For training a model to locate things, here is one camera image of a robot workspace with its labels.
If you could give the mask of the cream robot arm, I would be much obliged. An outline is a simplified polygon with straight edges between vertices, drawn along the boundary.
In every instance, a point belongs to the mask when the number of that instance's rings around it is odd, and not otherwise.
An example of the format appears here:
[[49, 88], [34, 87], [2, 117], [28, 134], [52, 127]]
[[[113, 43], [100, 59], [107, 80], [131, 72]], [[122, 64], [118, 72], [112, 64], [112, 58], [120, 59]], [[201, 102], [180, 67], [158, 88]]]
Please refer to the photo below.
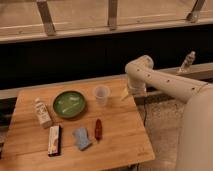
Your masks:
[[176, 171], [213, 171], [213, 84], [153, 69], [143, 55], [125, 66], [121, 99], [143, 92], [148, 84], [185, 103], [178, 138]]

